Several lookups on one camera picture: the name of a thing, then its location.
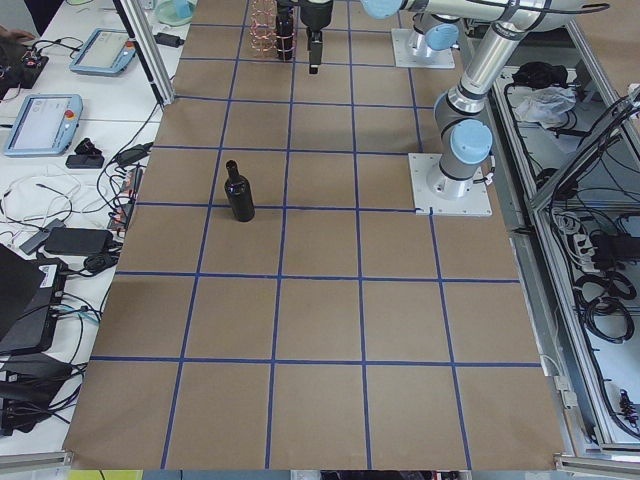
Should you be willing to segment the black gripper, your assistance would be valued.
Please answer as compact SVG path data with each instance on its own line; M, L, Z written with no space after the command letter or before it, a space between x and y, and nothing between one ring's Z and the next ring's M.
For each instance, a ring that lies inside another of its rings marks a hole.
M300 19L311 30L322 30L332 20L333 0L299 0ZM311 38L308 41L309 73L318 73L322 63L322 40Z

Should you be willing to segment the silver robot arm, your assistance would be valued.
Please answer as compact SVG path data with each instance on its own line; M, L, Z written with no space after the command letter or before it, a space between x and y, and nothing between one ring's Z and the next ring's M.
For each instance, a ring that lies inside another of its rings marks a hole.
M411 29L391 30L396 67L453 69L452 47L459 37L459 17L431 14L424 1L361 1L374 19L385 19L400 10L414 12ZM322 63L322 30L331 23L332 1L298 1L300 17L307 31L309 73L317 74Z
M466 196L479 166L489 156L493 137L476 116L486 96L519 43L531 32L553 30L580 14L597 13L608 3L586 1L365 1L363 7L376 19L400 10L436 17L489 21L489 29L465 67L458 84L438 99L434 117L443 142L439 163L427 174L427 185L438 197L457 200Z

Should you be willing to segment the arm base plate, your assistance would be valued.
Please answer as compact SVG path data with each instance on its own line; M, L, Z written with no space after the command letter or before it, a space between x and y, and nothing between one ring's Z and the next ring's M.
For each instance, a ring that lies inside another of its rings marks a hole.
M459 30L455 26L440 25L424 34L414 29L391 30L396 67L453 69L455 62L452 47L457 42Z
M440 169L441 154L410 153L409 171L414 210L423 216L490 217L492 208L477 166L474 176L453 180Z

